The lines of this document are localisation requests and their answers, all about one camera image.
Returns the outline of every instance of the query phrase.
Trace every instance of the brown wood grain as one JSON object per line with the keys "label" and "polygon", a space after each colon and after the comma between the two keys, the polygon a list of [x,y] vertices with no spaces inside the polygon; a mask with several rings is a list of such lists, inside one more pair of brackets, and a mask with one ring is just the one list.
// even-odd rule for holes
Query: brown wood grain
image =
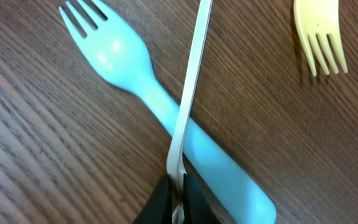
{"label": "brown wood grain", "polygon": [[[199,0],[104,2],[179,101]],[[0,0],[0,223],[129,223],[165,172],[170,136],[86,63],[60,4]],[[358,1],[340,2],[349,74],[318,78],[292,4],[214,2],[191,116],[273,200],[277,223],[358,223]]]}

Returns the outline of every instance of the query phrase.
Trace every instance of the tabletop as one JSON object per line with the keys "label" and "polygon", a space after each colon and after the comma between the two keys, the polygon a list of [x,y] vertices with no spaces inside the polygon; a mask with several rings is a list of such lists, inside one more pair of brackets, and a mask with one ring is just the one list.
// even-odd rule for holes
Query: tabletop
{"label": "tabletop", "polygon": [[[200,1],[103,1],[180,102]],[[0,0],[0,223],[130,223],[165,172],[171,137],[88,65],[63,4]],[[358,223],[358,1],[341,1],[339,15],[349,73],[318,65],[313,78],[292,0],[213,5],[191,117],[272,199],[277,223]]]}

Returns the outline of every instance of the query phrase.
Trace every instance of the blue fork head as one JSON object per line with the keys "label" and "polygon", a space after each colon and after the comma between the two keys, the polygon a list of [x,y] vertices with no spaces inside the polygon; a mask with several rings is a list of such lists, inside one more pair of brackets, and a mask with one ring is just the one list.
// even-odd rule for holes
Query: blue fork head
{"label": "blue fork head", "polygon": [[79,33],[61,6],[59,11],[77,46],[100,76],[133,93],[142,88],[143,82],[155,78],[144,41],[123,18],[100,0],[93,0],[93,3],[107,20],[103,20],[83,0],[77,1],[97,26],[93,29],[67,1],[69,10],[83,28],[86,37]]}

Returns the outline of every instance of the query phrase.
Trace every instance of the white plastic utensil handle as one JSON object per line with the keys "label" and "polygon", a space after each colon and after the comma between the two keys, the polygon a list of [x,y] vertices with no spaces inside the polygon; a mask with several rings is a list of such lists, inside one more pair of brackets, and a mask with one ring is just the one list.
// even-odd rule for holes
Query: white plastic utensil handle
{"label": "white plastic utensil handle", "polygon": [[167,172],[174,181],[175,191],[181,195],[183,191],[183,143],[190,116],[191,105],[196,91],[198,74],[203,59],[204,46],[211,16],[212,0],[201,0],[191,43],[189,62],[186,71],[185,85],[179,107],[179,115],[173,132],[171,146],[167,158]]}

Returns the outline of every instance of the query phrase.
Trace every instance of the yellow plastic fork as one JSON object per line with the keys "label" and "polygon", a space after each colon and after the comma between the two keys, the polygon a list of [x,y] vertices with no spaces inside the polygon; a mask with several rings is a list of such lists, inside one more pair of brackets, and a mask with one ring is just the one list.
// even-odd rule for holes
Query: yellow plastic fork
{"label": "yellow plastic fork", "polygon": [[321,49],[323,49],[334,73],[339,73],[333,52],[328,43],[328,37],[344,73],[347,73],[341,32],[339,30],[339,0],[295,0],[293,8],[296,29],[313,76],[317,75],[313,52],[324,73],[329,75],[329,68]]}

